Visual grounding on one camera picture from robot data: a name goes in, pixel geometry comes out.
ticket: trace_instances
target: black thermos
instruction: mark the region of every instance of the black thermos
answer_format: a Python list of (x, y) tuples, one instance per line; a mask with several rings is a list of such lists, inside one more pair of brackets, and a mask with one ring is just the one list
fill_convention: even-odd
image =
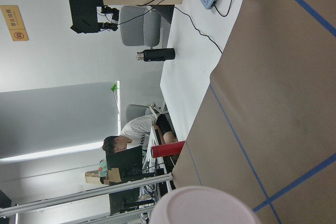
[(146, 49), (143, 52), (137, 52), (136, 58), (143, 61), (165, 61), (175, 59), (174, 48)]

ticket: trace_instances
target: yellow sign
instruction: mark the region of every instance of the yellow sign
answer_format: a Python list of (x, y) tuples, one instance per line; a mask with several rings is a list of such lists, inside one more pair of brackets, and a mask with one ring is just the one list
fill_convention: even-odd
[(0, 5), (13, 41), (28, 40), (27, 31), (17, 5)]

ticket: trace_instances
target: blue line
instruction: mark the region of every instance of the blue line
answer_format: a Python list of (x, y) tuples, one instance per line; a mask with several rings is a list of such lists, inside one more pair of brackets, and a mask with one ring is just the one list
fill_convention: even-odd
[(316, 10), (304, 0), (295, 0), (303, 9), (305, 9), (314, 19), (316, 19), (325, 29), (327, 29), (334, 37), (336, 37), (336, 28), (325, 20)]
[(218, 102), (218, 104), (219, 104), (219, 106), (220, 106), (220, 108), (221, 108), (221, 110), (222, 110), (222, 112), (223, 112), (225, 118), (226, 118), (226, 121), (228, 122), (228, 124), (229, 124), (229, 126), (230, 126), (230, 128), (231, 128), (231, 130), (232, 130), (232, 132), (233, 132), (233, 134), (234, 134), (234, 136), (235, 136), (235, 138), (236, 138), (236, 140), (237, 140), (239, 146), (240, 146), (240, 149), (243, 151), (243, 154), (244, 154), (244, 156), (245, 156), (245, 159), (247, 160), (247, 162), (248, 162), (250, 168), (252, 169), (252, 172), (253, 172), (254, 176), (256, 177), (256, 179), (257, 179), (257, 181), (258, 181), (258, 183), (259, 183), (259, 185), (260, 185), (260, 187), (261, 187), (261, 189), (262, 189), (262, 192), (264, 193), (264, 195), (265, 195), (265, 197), (266, 197), (266, 202), (267, 202), (267, 204), (271, 206), (271, 209), (272, 209), (272, 211), (273, 211), (275, 217), (277, 218), (278, 222), (281, 224), (281, 220), (280, 220), (280, 218), (279, 218), (279, 216), (278, 216), (278, 214), (277, 214), (277, 212), (276, 212), (276, 210), (275, 210), (273, 204), (272, 204), (271, 201), (269, 200), (269, 197), (268, 197), (268, 195), (267, 195), (267, 192), (266, 192), (266, 190), (265, 190), (265, 188), (264, 188), (264, 186), (263, 186), (263, 184), (262, 184), (262, 182), (261, 182), (261, 180), (260, 180), (260, 178), (259, 178), (259, 176), (258, 176), (256, 170), (254, 169), (254, 167), (253, 167), (253, 165), (252, 165), (252, 163), (251, 163), (251, 161), (250, 161), (250, 159), (249, 159), (249, 157), (248, 157), (248, 155), (247, 155), (247, 153), (246, 153), (246, 151), (245, 151), (245, 149), (244, 149), (244, 147), (243, 147), (243, 145), (242, 145), (242, 143), (241, 143), (241, 141), (240, 141), (240, 139), (239, 139), (239, 137), (238, 137), (238, 135), (237, 135), (237, 133), (236, 133), (236, 131), (235, 131), (235, 129), (233, 128), (233, 125), (232, 125), (230, 119), (228, 118), (228, 116), (227, 116), (227, 114), (226, 114), (226, 112), (225, 112), (225, 110), (224, 110), (224, 108), (223, 108), (221, 102), (219, 101), (216, 92), (214, 91), (214, 89), (213, 89), (213, 87), (211, 86), (211, 84), (209, 85), (209, 87), (210, 87), (210, 89), (212, 90), (212, 92), (213, 92), (213, 94), (214, 94), (214, 96), (215, 96), (215, 98), (216, 98), (216, 100), (217, 100), (217, 102)]
[(203, 186), (202, 181), (201, 181), (201, 177), (199, 176), (199, 173), (198, 173), (198, 170), (197, 170), (197, 167), (196, 167), (196, 164), (195, 164), (193, 155), (191, 155), (191, 151), (190, 151), (190, 149), (189, 149), (189, 145), (188, 145), (187, 141), (185, 141), (185, 145), (187, 146), (187, 149), (188, 149), (188, 151), (189, 151), (189, 154), (190, 154), (190, 157), (191, 157), (191, 161), (192, 161), (193, 164), (194, 164), (194, 168), (195, 168), (195, 170), (196, 170), (196, 174), (197, 174), (197, 177), (198, 177), (198, 181), (199, 181), (200, 185)]
[[(327, 166), (331, 165), (335, 161), (336, 161), (336, 153), (331, 155), (330, 157), (328, 157), (325, 161), (323, 161), (321, 164), (314, 167), (312, 170), (303, 174), (301, 177), (299, 177), (297, 180), (295, 180), (294, 182), (292, 182), (291, 184), (289, 184), (288, 186), (286, 186), (282, 190), (278, 191), (276, 194), (274, 194), (272, 197), (270, 197), (269, 200), (271, 202), (275, 201), (276, 199), (280, 198), (282, 195), (286, 194), (287, 192), (289, 192), (293, 188), (295, 188), (298, 185), (300, 185), (301, 183), (305, 182), (307, 179), (311, 178), (316, 173), (322, 171), (323, 169), (325, 169)], [(267, 204), (266, 201), (264, 201), (259, 206), (257, 206), (255, 209), (253, 209), (253, 211), (255, 211), (255, 212), (259, 211), (261, 208), (265, 207), (266, 204)]]

